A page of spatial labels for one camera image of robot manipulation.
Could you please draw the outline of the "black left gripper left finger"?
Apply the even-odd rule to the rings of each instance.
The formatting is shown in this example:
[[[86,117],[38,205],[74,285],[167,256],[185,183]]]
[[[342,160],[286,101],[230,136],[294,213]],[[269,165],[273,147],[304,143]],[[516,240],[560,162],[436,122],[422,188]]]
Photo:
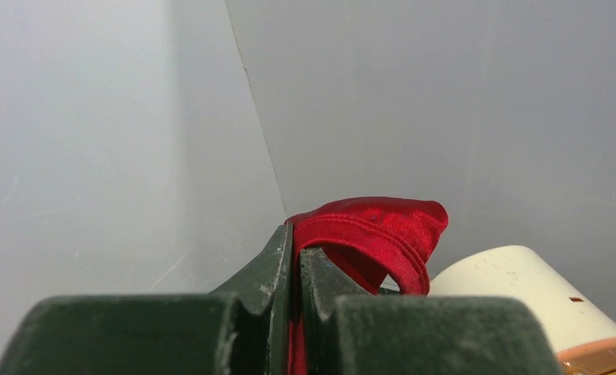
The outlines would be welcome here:
[[[23,318],[0,374],[285,374],[292,227],[206,294],[46,298]]]

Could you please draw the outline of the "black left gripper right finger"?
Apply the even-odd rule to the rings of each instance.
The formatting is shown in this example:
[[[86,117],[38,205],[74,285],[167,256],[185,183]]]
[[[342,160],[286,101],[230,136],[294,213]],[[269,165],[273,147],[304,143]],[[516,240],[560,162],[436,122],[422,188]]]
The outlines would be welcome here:
[[[372,295],[320,248],[300,255],[310,374],[558,374],[537,319],[499,297]]]

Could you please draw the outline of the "red bra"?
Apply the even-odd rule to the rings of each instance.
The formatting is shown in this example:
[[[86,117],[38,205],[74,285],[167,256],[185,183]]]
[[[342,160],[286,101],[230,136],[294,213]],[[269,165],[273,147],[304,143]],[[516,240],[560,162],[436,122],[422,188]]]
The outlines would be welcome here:
[[[293,227],[290,374],[307,371],[302,320],[300,255],[320,248],[372,295],[429,292],[426,264],[448,224],[438,202],[406,198],[345,198],[290,218]]]

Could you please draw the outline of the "cream round drawer cabinet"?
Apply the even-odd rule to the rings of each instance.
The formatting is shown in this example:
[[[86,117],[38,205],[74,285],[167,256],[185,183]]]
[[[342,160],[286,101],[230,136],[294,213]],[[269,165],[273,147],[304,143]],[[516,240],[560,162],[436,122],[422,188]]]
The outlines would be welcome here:
[[[616,374],[616,323],[531,248],[470,255],[437,274],[433,296],[500,296],[524,303],[565,374]]]

